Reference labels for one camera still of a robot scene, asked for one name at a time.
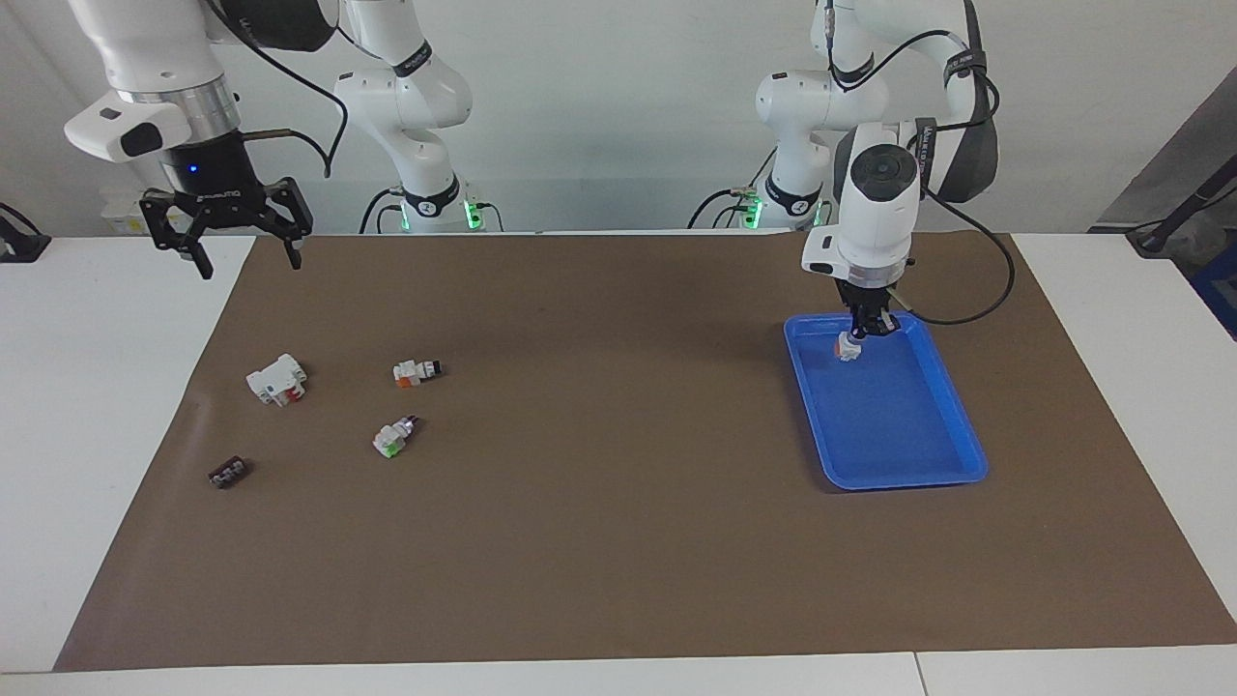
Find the white cardboard box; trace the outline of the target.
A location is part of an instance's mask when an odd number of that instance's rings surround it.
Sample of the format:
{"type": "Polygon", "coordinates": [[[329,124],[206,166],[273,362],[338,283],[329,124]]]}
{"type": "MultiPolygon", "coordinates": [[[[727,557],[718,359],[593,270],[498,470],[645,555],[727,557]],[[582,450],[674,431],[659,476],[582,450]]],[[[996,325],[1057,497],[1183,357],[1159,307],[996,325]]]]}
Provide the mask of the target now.
{"type": "MultiPolygon", "coordinates": [[[[101,187],[101,220],[119,235],[150,235],[150,226],[140,206],[142,194],[148,189],[169,190],[166,187],[101,187]]],[[[181,206],[169,206],[166,219],[174,232],[183,234],[190,226],[190,215],[181,206]]]]}

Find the blue plastic tray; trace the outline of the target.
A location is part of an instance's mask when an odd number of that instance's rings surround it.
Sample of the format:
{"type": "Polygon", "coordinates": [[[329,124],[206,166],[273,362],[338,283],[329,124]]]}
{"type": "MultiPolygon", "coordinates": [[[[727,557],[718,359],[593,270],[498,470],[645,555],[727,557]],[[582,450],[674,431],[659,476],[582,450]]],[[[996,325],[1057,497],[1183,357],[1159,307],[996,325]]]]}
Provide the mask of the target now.
{"type": "Polygon", "coordinates": [[[924,321],[835,354],[849,313],[795,314],[785,342],[823,473],[849,492],[972,485],[990,462],[924,321]]]}

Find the white red circuit breaker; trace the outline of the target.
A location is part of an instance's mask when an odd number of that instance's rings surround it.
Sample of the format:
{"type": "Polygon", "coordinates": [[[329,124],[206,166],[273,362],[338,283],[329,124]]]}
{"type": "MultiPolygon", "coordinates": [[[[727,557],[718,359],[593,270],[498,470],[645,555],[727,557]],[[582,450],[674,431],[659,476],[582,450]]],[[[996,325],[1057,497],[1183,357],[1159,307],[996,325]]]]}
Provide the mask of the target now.
{"type": "Polygon", "coordinates": [[[306,370],[291,354],[281,354],[266,368],[247,375],[245,382],[263,404],[285,407],[306,394],[306,370]]]}

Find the black stand with pole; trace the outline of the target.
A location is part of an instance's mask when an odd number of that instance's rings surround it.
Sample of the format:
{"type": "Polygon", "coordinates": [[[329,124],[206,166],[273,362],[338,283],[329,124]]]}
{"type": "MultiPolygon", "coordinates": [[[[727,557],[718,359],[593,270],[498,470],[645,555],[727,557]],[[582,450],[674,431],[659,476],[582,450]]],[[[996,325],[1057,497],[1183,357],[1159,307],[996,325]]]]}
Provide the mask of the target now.
{"type": "Polygon", "coordinates": [[[1237,153],[1209,176],[1197,189],[1184,199],[1166,218],[1136,225],[1126,232],[1126,239],[1141,257],[1162,255],[1171,235],[1200,211],[1210,210],[1237,192],[1237,153]]]}

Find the brown table mat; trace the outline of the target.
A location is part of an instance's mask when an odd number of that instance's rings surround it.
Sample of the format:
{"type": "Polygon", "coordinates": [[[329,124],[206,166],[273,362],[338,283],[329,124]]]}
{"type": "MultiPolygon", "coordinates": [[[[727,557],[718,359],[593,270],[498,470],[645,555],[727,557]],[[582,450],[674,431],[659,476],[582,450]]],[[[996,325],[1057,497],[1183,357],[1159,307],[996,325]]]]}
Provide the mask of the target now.
{"type": "Polygon", "coordinates": [[[1021,257],[931,333],[990,475],[830,485],[783,325],[839,304],[802,246],[255,242],[56,669],[1237,643],[1021,257]],[[281,354],[306,394],[263,404],[281,354]],[[445,375],[401,389],[409,360],[445,375]]]}

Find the blue crate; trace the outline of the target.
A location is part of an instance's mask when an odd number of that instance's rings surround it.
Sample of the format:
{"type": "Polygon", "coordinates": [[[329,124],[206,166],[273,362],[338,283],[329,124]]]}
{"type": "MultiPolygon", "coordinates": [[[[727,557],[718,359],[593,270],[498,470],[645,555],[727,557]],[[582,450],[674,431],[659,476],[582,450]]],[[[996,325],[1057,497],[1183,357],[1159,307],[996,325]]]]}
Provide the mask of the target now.
{"type": "Polygon", "coordinates": [[[1232,244],[1189,278],[1192,291],[1237,342],[1237,244],[1232,244]]]}

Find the black clamp mount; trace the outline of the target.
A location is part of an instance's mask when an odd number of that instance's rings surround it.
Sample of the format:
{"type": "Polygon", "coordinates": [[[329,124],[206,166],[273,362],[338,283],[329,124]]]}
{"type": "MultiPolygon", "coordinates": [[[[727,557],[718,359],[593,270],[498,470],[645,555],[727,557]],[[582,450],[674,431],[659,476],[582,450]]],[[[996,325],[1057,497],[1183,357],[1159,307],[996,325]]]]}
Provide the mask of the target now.
{"type": "Polygon", "coordinates": [[[35,263],[52,239],[22,211],[0,202],[0,265],[35,263]]]}

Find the white green push switch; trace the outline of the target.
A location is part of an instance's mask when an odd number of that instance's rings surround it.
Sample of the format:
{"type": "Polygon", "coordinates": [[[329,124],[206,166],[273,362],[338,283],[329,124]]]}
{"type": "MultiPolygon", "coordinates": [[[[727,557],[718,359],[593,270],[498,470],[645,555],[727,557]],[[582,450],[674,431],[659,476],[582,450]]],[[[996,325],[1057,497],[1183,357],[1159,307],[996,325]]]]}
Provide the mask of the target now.
{"type": "Polygon", "coordinates": [[[374,449],[382,454],[385,457],[395,457],[398,452],[404,450],[411,436],[414,436],[416,427],[421,418],[416,415],[409,415],[401,418],[400,420],[385,424],[376,431],[374,436],[372,445],[374,449]]]}

